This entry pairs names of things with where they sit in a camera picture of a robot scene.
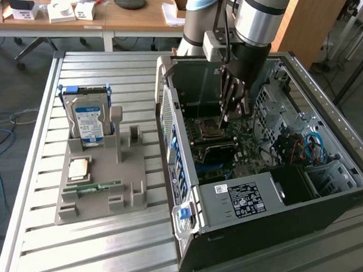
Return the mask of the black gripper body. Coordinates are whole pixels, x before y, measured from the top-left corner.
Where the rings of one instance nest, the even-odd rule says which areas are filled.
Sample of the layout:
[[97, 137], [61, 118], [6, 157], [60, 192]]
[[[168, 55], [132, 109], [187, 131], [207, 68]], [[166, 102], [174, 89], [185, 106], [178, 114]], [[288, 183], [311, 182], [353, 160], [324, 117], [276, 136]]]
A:
[[233, 44], [227, 69], [245, 85], [252, 85], [258, 78], [270, 49], [271, 44], [266, 46], [254, 46], [246, 43]]

